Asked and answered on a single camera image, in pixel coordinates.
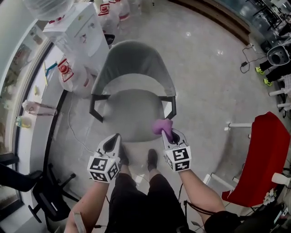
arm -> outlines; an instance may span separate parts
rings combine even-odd
[[[217,193],[205,185],[191,170],[181,171],[179,175],[192,204],[212,212],[226,210]],[[205,224],[210,215],[198,213]]]
[[[78,233],[74,213],[81,213],[86,232],[92,232],[100,216],[109,184],[94,182],[82,199],[72,208],[65,227],[66,233]]]

window frame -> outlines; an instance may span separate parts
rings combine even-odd
[[[0,154],[0,163],[5,166],[12,165],[13,167],[17,168],[18,161],[19,161],[18,156],[12,152]],[[17,195],[16,201],[6,206],[4,209],[0,210],[0,221],[2,221],[4,218],[8,217],[14,211],[18,210],[20,207],[24,205],[21,198],[21,194],[18,190],[16,190],[16,195]]]
[[[41,65],[46,58],[47,54],[50,52],[51,48],[53,47],[53,43],[50,40],[47,40],[44,43],[44,46],[41,49],[41,52],[35,58],[35,63],[30,70],[28,78],[25,83],[25,87],[22,91],[20,101],[18,103],[17,115],[21,116],[23,114],[22,102],[27,98],[29,91],[31,90],[33,81],[39,71],[41,69]],[[19,158],[17,156],[18,151],[18,142],[19,142],[19,133],[20,128],[14,127],[13,130],[13,140],[12,140],[12,151],[0,154],[0,163],[8,166],[12,165],[13,170],[18,171],[17,163],[19,162]],[[14,213],[20,207],[24,205],[21,197],[20,191],[16,190],[17,200],[5,207],[4,209],[0,210],[0,221]]]

person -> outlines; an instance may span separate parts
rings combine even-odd
[[[106,233],[189,233],[174,190],[157,170],[158,155],[148,152],[150,188],[148,194],[137,190],[131,178],[129,160],[124,149],[120,152],[120,173],[115,181],[110,203]],[[232,232],[240,221],[236,214],[227,212],[221,198],[205,185],[191,170],[179,172],[192,204],[214,212],[213,215],[199,213],[207,233]],[[72,208],[65,233],[91,232],[96,225],[107,194],[108,183],[94,182],[82,199]]]
[[[291,52],[291,46],[285,46],[285,48]],[[269,68],[273,67],[273,65],[266,60],[265,62],[261,63],[260,66],[256,67],[256,72],[264,75],[265,71]],[[288,62],[285,65],[277,66],[273,69],[269,74],[266,75],[264,78],[264,83],[268,86],[272,86],[272,82],[280,79],[282,76],[291,74],[291,62]]]

black office chair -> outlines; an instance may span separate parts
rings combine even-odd
[[[50,163],[49,173],[51,181],[48,177],[43,176],[36,183],[32,190],[32,193],[37,201],[36,207],[33,209],[30,205],[29,210],[36,218],[36,220],[41,223],[40,218],[37,216],[37,212],[42,209],[45,215],[52,221],[60,221],[69,216],[70,208],[67,203],[63,200],[63,196],[78,202],[79,200],[63,190],[63,188],[70,182],[71,179],[75,178],[76,175],[73,173],[70,177],[61,185],[59,185],[60,180],[57,180],[53,174],[53,165]]]
[[[69,216],[70,208],[64,202],[62,195],[73,201],[79,201],[63,190],[76,175],[74,173],[71,174],[69,179],[59,185],[60,180],[56,180],[52,172],[52,164],[49,164],[48,168],[51,180],[41,171],[23,175],[0,163],[0,185],[22,192],[27,192],[33,188],[32,193],[38,204],[34,209],[31,206],[28,206],[28,208],[40,223],[41,220],[36,215],[40,209],[43,209],[45,216],[52,221],[60,221]]]

chair seat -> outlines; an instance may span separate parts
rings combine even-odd
[[[124,142],[145,142],[158,137],[152,124],[164,119],[160,98],[150,91],[130,89],[113,94],[104,106],[104,121],[108,133],[119,133]]]

